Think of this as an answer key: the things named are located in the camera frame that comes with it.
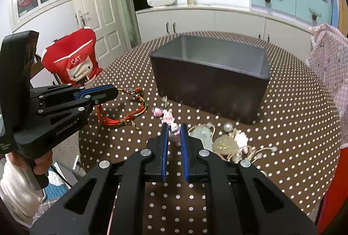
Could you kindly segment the left hand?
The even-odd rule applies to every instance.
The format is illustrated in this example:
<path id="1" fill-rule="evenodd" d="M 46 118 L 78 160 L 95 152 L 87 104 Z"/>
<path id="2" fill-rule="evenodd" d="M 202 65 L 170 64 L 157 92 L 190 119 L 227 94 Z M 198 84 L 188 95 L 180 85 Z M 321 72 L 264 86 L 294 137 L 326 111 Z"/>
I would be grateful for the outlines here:
<path id="1" fill-rule="evenodd" d="M 48 151 L 45 155 L 42 157 L 36 159 L 33 171 L 36 175 L 42 175 L 45 174 L 49 168 L 52 165 L 52 156 L 53 151 Z M 15 165 L 22 169 L 28 169 L 29 165 L 26 162 L 26 160 L 17 152 L 10 152 L 9 154 L 6 154 L 7 159 L 12 163 L 12 165 Z"/>

